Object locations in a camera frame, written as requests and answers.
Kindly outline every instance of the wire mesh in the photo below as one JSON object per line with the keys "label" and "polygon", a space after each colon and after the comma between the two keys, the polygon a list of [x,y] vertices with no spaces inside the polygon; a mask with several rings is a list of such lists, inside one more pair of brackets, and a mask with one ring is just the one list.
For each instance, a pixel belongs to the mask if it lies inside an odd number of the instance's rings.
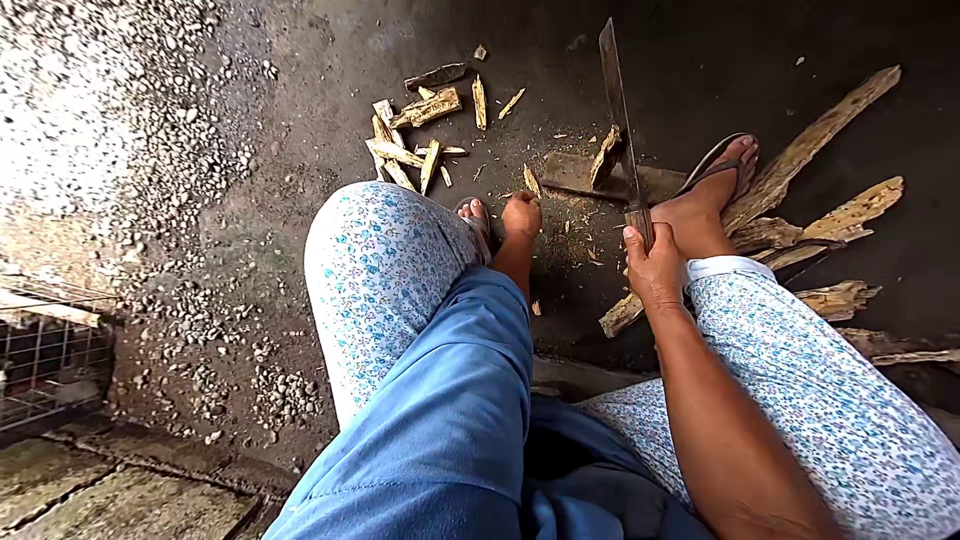
{"label": "wire mesh", "polygon": [[0,432],[103,400],[115,296],[0,276]]}

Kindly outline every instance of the blue cloth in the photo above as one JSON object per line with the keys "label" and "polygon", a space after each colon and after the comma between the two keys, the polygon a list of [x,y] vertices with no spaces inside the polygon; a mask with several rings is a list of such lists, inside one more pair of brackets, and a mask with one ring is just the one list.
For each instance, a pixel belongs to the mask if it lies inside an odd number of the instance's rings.
{"label": "blue cloth", "polygon": [[[624,538],[643,516],[611,503],[641,499],[660,522],[648,537],[710,538],[612,430],[556,400],[532,410],[532,371],[523,294],[486,267],[465,272],[265,538]],[[525,481],[532,421],[595,461]]]}

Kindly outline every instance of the sandal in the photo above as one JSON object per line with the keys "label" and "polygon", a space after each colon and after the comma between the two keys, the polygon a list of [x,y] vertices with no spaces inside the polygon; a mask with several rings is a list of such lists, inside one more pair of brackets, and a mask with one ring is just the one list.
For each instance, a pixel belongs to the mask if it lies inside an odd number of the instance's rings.
{"label": "sandal", "polygon": [[736,169],[736,185],[733,188],[733,195],[731,195],[730,200],[728,201],[728,204],[739,199],[744,193],[746,193],[747,189],[750,188],[750,183],[747,182],[746,178],[743,175],[743,170],[746,163],[740,160],[740,158],[737,158],[735,160],[721,161],[716,165],[713,165],[712,167],[710,167],[711,163],[713,163],[717,158],[723,155],[723,153],[727,150],[727,147],[730,146],[731,142],[733,142],[734,140],[744,135],[749,135],[753,137],[754,143],[756,143],[757,145],[759,144],[759,140],[756,138],[756,135],[748,134],[746,132],[740,132],[737,134],[725,136],[723,140],[718,142],[716,146],[714,146],[712,150],[707,152],[704,158],[700,160],[699,163],[697,163],[697,166],[693,168],[693,172],[691,172],[690,175],[686,177],[686,182],[684,183],[684,186],[681,187],[679,191],[677,191],[677,194],[674,195],[674,197],[679,197],[684,193],[687,193],[687,191],[689,191],[690,189],[693,189],[693,186],[696,185],[701,180],[703,180],[704,178],[713,176],[719,172],[723,172],[728,169]]}
{"label": "sandal", "polygon": [[[457,213],[464,207],[464,205],[469,205],[473,199],[480,201],[479,197],[467,197],[463,201],[457,204],[453,213]],[[484,266],[490,264],[490,261],[493,260],[493,257],[490,253],[490,211],[487,209],[487,205],[483,204],[483,201],[480,201],[480,205],[483,207],[483,219],[476,217],[474,215],[470,217],[463,217],[460,214],[457,214],[457,217],[463,219],[470,225],[470,228],[473,229],[473,243],[476,245],[477,251],[480,252],[480,259],[483,262]]]}

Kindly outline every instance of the hand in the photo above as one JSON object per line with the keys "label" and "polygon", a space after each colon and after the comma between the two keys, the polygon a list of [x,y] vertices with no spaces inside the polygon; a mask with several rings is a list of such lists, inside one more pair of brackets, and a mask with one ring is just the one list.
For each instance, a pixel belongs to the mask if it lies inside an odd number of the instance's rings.
{"label": "hand", "polygon": [[514,191],[514,196],[503,209],[503,226],[507,236],[524,234],[530,238],[540,232],[540,201],[529,191]]}
{"label": "hand", "polygon": [[633,227],[623,229],[627,245],[627,277],[630,288],[640,296],[643,306],[682,306],[686,283],[684,259],[673,239],[669,223],[654,223],[654,247],[643,253],[643,237]]}

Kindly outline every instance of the blue floral pants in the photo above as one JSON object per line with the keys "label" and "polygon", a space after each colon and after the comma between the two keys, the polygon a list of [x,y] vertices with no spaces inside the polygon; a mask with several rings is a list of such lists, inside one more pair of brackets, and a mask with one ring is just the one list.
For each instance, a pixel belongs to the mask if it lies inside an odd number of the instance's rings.
{"label": "blue floral pants", "polygon": [[[370,182],[330,197],[304,259],[342,428],[480,253],[470,226],[450,210]],[[687,270],[705,340],[849,536],[943,538],[960,528],[960,455],[913,402],[766,267],[724,257],[693,260]],[[582,406],[621,431],[663,486],[689,501],[661,380]]]}

